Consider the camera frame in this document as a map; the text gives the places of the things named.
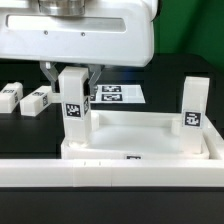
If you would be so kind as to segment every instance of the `white platform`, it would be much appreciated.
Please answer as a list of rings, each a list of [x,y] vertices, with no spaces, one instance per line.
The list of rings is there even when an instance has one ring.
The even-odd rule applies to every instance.
[[[171,130],[173,119],[181,120],[180,114],[94,113],[99,114],[99,128],[92,132],[89,144],[80,146],[65,139],[63,159],[209,159],[204,139],[201,153],[180,151],[179,136]]]

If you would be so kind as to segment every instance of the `white foam block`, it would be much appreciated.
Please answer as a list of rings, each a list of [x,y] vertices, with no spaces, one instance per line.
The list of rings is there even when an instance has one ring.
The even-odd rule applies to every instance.
[[[208,78],[187,77],[185,80],[180,130],[180,150],[184,152],[201,153],[208,88]]]
[[[66,67],[58,77],[65,138],[72,142],[85,143],[92,130],[89,96],[84,95],[88,69]]]
[[[12,113],[23,98],[23,86],[19,82],[7,84],[0,92],[0,113]]]
[[[23,116],[37,116],[52,102],[52,90],[50,86],[41,86],[30,95],[20,101],[21,114]]]

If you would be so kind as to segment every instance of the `white pillar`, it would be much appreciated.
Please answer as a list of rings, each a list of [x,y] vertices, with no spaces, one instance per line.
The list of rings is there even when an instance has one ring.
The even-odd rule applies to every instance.
[[[90,99],[84,94],[87,80],[87,68],[66,67],[59,75],[65,139],[70,143],[87,143],[92,129]]]
[[[180,130],[180,150],[185,153],[201,153],[208,89],[209,78],[186,77]]]

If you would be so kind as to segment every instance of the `black surface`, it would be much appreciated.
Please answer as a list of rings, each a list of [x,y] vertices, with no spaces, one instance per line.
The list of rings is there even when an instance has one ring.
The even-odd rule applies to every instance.
[[[186,76],[210,77],[207,116],[224,136],[224,76],[195,55],[155,55],[145,68],[106,68],[99,84],[140,84],[147,104],[92,109],[180,112]],[[34,62],[1,61],[0,88],[20,81],[25,94],[49,83]],[[36,118],[0,115],[1,158],[60,158],[60,105]],[[0,223],[223,223],[223,188],[0,189]]]

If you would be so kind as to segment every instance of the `black and white tag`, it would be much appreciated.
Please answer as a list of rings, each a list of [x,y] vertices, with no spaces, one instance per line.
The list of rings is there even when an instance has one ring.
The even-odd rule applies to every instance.
[[[47,95],[43,97],[43,106],[47,106],[48,105],[48,98]]]
[[[102,101],[106,102],[116,102],[123,101],[122,94],[102,94]]]
[[[85,113],[85,115],[88,112],[88,110],[89,110],[89,98],[87,97],[85,102],[84,102],[84,113]]]
[[[81,118],[80,105],[65,103],[64,106],[67,117]]]
[[[3,93],[14,93],[13,89],[5,89],[3,90]]]
[[[145,103],[140,85],[98,85],[96,95],[90,100],[95,104]]]
[[[102,86],[102,92],[121,93],[121,86]]]
[[[134,155],[127,155],[125,158],[126,159],[142,159],[141,156],[134,156]]]
[[[33,93],[32,95],[33,95],[33,96],[43,96],[44,93],[42,93],[42,92],[35,92],[35,93]]]
[[[198,111],[184,111],[183,126],[191,128],[202,128],[203,113]]]
[[[15,92],[14,97],[15,97],[15,103],[17,103],[19,101],[17,92]]]

